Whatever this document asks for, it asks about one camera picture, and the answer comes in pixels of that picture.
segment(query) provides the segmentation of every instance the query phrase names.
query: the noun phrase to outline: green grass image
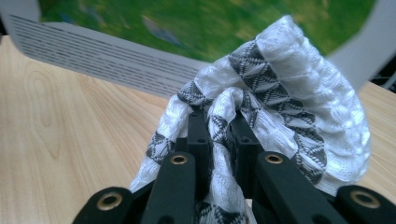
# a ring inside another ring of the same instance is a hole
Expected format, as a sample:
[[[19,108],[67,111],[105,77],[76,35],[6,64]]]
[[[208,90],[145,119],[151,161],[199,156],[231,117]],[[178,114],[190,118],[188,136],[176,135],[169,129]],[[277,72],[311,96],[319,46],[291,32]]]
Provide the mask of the green grass image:
[[[213,62],[291,15],[326,55],[356,34],[374,0],[40,0],[41,21],[62,21]]]

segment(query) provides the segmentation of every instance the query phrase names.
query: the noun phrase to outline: wooden table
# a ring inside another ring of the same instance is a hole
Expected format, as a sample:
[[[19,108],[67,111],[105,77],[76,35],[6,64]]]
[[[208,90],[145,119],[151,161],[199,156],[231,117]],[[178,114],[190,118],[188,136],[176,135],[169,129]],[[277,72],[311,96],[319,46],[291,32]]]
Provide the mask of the wooden table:
[[[396,203],[396,95],[361,100],[373,156],[360,182]],[[0,46],[0,223],[71,223],[96,191],[127,188],[167,100]]]

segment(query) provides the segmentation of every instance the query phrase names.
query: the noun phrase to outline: wooden tabletop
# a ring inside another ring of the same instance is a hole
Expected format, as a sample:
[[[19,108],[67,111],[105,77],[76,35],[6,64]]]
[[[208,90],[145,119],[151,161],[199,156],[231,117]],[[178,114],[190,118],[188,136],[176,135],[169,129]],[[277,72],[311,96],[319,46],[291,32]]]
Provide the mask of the wooden tabletop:
[[[396,95],[360,93],[373,156],[359,183],[396,203]],[[98,190],[128,188],[167,105],[0,46],[0,223],[71,223]]]

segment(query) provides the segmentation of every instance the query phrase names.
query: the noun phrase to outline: metal ring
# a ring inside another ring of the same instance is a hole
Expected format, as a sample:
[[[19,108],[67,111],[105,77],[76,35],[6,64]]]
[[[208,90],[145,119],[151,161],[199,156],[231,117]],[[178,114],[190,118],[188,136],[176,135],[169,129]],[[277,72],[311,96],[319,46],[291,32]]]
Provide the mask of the metal ring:
[[[175,165],[181,165],[188,161],[189,159],[183,155],[176,155],[171,158],[171,162]]]
[[[273,164],[280,164],[283,162],[283,159],[275,154],[266,155],[265,160]]]
[[[363,196],[367,198],[369,201],[364,201],[360,198],[360,196]],[[360,204],[361,206],[368,207],[368,208],[379,208],[381,206],[381,203],[379,200],[371,195],[368,192],[355,189],[350,192],[350,197],[352,198],[353,202]]]
[[[106,199],[111,197],[114,198],[114,201],[107,203]],[[118,192],[112,191],[102,195],[96,206],[99,208],[99,210],[108,211],[119,206],[121,202],[122,202],[122,196]]]

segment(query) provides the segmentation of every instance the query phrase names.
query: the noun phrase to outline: black and white cloth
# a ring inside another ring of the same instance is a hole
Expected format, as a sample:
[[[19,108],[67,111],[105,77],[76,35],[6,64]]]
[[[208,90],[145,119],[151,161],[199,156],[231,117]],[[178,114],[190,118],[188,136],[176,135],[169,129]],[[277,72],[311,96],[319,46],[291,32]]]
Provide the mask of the black and white cloth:
[[[357,94],[290,16],[201,70],[170,99],[131,191],[156,178],[176,139],[187,136],[195,106],[209,108],[214,142],[210,190],[197,204],[198,223],[255,223],[230,163],[227,131],[236,110],[265,150],[289,157],[318,189],[334,195],[367,170],[370,132]]]

